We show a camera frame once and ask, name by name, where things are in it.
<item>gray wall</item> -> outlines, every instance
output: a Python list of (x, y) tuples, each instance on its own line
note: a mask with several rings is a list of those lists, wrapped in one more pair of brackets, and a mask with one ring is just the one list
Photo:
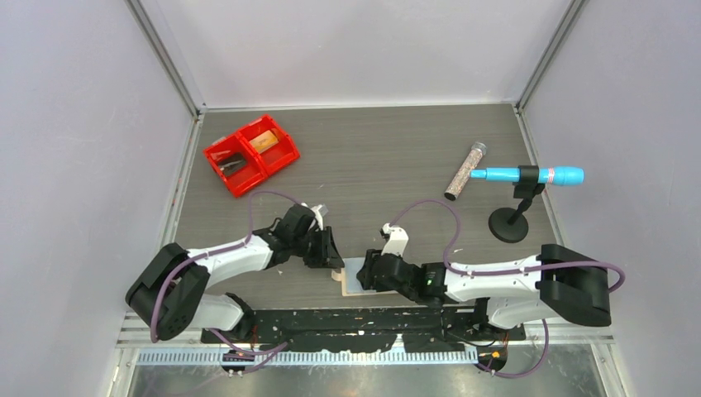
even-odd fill
[(527, 121), (575, 250), (622, 265), (613, 327), (640, 395), (698, 395), (701, 308), (701, 2), (592, 1)]
[(143, 1), (210, 108), (512, 102), (570, 2)]
[(0, 1), (0, 103), (0, 395), (94, 397), (189, 115), (120, 0)]

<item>test tube with brown contents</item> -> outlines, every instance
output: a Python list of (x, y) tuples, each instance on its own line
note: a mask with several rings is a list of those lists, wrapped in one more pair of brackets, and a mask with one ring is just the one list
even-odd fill
[(443, 194), (446, 196), (446, 199), (455, 201), (458, 198), (458, 195), (460, 195), (467, 180), (470, 178), (470, 172), (477, 168), (477, 164), (479, 164), (479, 161), (482, 160), (482, 157), (486, 154), (487, 146), (484, 143), (475, 142), (474, 145), (472, 145), (472, 149), (467, 155), (465, 162), (462, 163), (451, 184), (448, 185), (448, 189), (446, 189), (446, 192)]

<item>blue handle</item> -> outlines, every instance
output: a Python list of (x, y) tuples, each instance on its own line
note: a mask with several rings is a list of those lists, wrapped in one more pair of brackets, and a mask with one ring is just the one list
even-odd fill
[[(521, 171), (518, 168), (488, 168), (473, 170), (470, 177), (488, 181), (518, 182), (521, 179)], [(539, 184), (575, 186), (583, 182), (584, 170), (577, 167), (541, 168), (538, 174)]]

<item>round black base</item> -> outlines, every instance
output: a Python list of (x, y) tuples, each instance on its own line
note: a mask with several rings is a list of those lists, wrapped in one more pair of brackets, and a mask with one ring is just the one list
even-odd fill
[(509, 244), (519, 242), (528, 235), (528, 221), (523, 215), (518, 217), (513, 225), (507, 223), (515, 212), (513, 208), (500, 208), (489, 215), (489, 230), (499, 240)]

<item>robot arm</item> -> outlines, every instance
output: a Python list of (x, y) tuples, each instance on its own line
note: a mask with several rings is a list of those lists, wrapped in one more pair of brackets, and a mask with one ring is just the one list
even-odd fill
[(510, 329), (526, 321), (562, 318), (579, 325), (605, 327), (611, 324), (608, 303), (608, 274), (598, 267), (575, 267), (548, 271), (524, 271), (538, 265), (570, 261), (593, 261), (563, 246), (542, 246), (540, 255), (516, 261), (484, 265), (451, 264), (470, 273), (521, 270), (508, 275), (461, 275), (449, 271), (443, 262), (420, 266), (402, 258), (407, 233), (385, 224), (380, 232), (383, 250), (368, 250), (358, 272), (364, 289), (378, 292), (396, 290), (418, 304), (443, 304), (486, 300), (486, 321)]
[[(290, 256), (302, 257), (311, 268), (343, 267), (331, 228), (323, 226), (325, 213), (324, 206), (308, 208), (295, 204), (272, 226), (253, 231), (245, 245), (245, 239), (192, 250), (184, 250), (177, 243), (168, 244), (129, 289), (126, 303), (150, 324), (156, 296), (166, 276), (188, 258), (199, 257), (177, 274), (176, 282), (166, 292), (156, 328), (159, 339), (172, 339), (187, 327), (216, 328), (244, 336), (249, 327), (241, 321), (250, 312), (246, 303), (233, 294), (214, 296), (204, 291), (242, 273), (284, 263)], [(236, 245), (242, 247), (226, 251)]]

